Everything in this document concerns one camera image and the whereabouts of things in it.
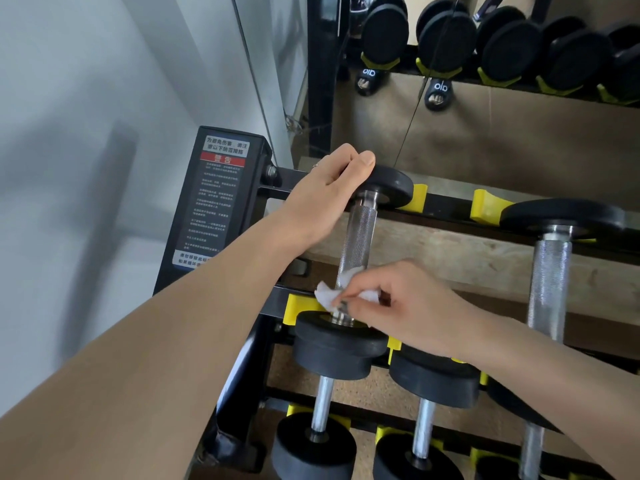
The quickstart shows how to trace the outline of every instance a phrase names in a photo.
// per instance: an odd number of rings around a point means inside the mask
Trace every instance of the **red warning banner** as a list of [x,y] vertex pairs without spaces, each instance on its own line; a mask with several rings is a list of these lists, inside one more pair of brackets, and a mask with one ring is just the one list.
[[206,160],[208,162],[222,163],[224,165],[233,165],[244,167],[246,158],[242,157],[228,157],[226,155],[218,155],[217,153],[202,152],[200,154],[200,160]]

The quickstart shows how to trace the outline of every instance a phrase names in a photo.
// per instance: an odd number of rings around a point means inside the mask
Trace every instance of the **finger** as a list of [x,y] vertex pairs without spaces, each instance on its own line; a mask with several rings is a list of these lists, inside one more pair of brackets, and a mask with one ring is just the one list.
[[347,301],[347,307],[350,316],[380,331],[392,330],[396,322],[396,312],[392,308],[372,301],[350,298]]
[[372,152],[362,152],[357,158],[351,160],[333,185],[338,187],[340,194],[349,198],[371,175],[375,165],[376,156]]
[[395,264],[372,267],[352,277],[347,288],[335,299],[337,303],[343,298],[353,298],[364,290],[380,289],[393,296],[394,282],[397,280]]
[[345,143],[341,145],[331,155],[325,156],[314,168],[314,174],[322,177],[325,183],[330,184],[334,182],[342,171],[347,167],[349,162],[358,157],[356,149]]

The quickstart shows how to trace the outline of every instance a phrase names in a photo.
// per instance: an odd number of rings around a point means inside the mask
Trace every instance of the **person's right hand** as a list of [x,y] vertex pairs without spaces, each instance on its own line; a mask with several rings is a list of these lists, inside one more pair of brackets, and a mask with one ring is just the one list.
[[[391,306],[357,298],[363,290],[380,289]],[[411,260],[356,274],[334,303],[345,300],[349,315],[402,343],[430,354],[466,360],[480,322],[489,313],[460,298],[443,282]]]

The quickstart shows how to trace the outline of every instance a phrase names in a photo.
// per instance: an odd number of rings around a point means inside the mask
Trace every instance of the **white cloth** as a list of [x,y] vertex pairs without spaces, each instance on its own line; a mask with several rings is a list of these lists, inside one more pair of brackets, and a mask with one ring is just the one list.
[[[348,269],[347,271],[343,271],[340,274],[340,282],[343,283],[343,286],[346,287],[351,281],[352,277],[354,277],[356,273],[359,273],[363,270],[364,266],[358,266],[352,269]],[[316,300],[318,300],[318,303],[324,306],[324,308],[328,312],[334,313],[337,311],[337,309],[335,306],[332,306],[331,303],[338,297],[338,295],[340,295],[340,293],[342,293],[342,291],[343,290],[331,289],[324,281],[321,281],[320,283],[318,283],[318,286],[314,293],[316,295]],[[367,301],[372,301],[373,303],[380,302],[380,294],[378,293],[378,290],[364,290],[358,295],[358,297],[366,299]]]

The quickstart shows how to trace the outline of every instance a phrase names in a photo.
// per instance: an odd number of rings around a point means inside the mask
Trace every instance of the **fingernail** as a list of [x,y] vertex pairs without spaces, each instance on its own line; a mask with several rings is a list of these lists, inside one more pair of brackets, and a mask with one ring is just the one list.
[[362,152],[360,154],[360,158],[365,165],[371,165],[374,161],[376,161],[376,156],[372,152]]

